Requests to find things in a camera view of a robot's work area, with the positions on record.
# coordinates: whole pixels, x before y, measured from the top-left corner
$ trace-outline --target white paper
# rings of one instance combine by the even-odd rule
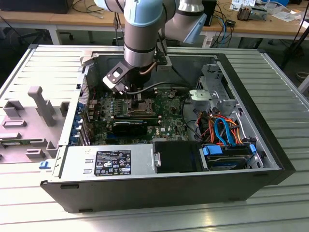
[[[291,21],[295,20],[294,15],[287,13],[287,12],[284,12],[284,11],[276,13],[276,14],[272,14],[271,16],[274,16],[275,18],[278,18],[278,19],[283,20],[285,22],[291,22]]]
[[[256,0],[232,0],[231,5],[230,5],[230,10],[239,11],[242,4],[244,6],[254,7],[255,2]]]

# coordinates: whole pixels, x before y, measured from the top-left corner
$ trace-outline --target warning label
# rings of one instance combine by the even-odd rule
[[[130,175],[131,151],[98,151],[95,175]]]

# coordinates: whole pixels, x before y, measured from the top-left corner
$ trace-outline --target desk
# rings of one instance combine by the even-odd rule
[[[233,37],[251,37],[251,38],[269,38],[269,39],[293,39],[299,28],[299,21],[284,22],[275,17],[268,16],[267,21],[248,21],[242,22],[237,20],[237,12],[228,9],[231,0],[219,0],[219,4],[223,13],[228,19],[236,21]],[[93,4],[93,0],[86,0],[87,5]],[[306,7],[307,1],[303,1],[300,5],[289,5],[289,7]],[[77,9],[85,11],[84,4],[76,5]],[[0,15],[6,19],[12,27],[16,28],[34,28],[49,30],[53,44],[61,44],[58,30],[87,30],[87,31],[114,31],[112,12],[104,11],[103,19],[92,16],[87,13],[77,12],[71,9],[67,14],[51,14],[51,13],[28,13],[28,12],[2,12]],[[120,14],[121,22],[125,20]],[[0,28],[7,27],[6,23],[0,21]],[[204,27],[201,35],[205,35],[203,47],[209,47],[212,38],[218,35],[222,27],[217,19],[214,19],[210,27]]]

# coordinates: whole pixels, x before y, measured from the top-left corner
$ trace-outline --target metal table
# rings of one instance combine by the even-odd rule
[[[70,101],[81,75],[83,51],[110,46],[40,45],[22,57],[0,90],[0,107],[19,95],[33,106],[29,85],[41,85],[53,105]],[[172,53],[200,48],[170,48]],[[40,188],[38,163],[0,165],[0,230],[55,231],[306,231],[309,226],[309,103],[267,54],[220,49],[257,104],[296,173],[278,186],[261,189],[245,202],[69,214]]]

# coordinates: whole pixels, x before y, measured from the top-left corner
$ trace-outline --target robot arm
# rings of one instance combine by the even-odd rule
[[[146,72],[154,63],[158,31],[165,36],[193,43],[206,20],[201,0],[95,0],[97,6],[125,16],[124,61],[119,62],[103,82],[113,91],[125,93],[143,87]]]

